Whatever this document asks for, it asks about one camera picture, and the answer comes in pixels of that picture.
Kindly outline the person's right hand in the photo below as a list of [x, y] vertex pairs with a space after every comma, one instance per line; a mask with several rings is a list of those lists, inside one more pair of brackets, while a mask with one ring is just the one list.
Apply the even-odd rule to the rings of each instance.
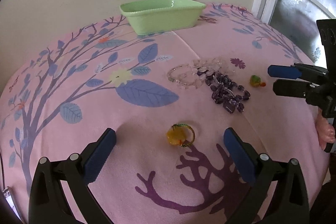
[[335, 129], [329, 124], [328, 120], [322, 116], [321, 109], [318, 109], [315, 127], [318, 134], [319, 146], [325, 150], [327, 144], [333, 144], [335, 142]]

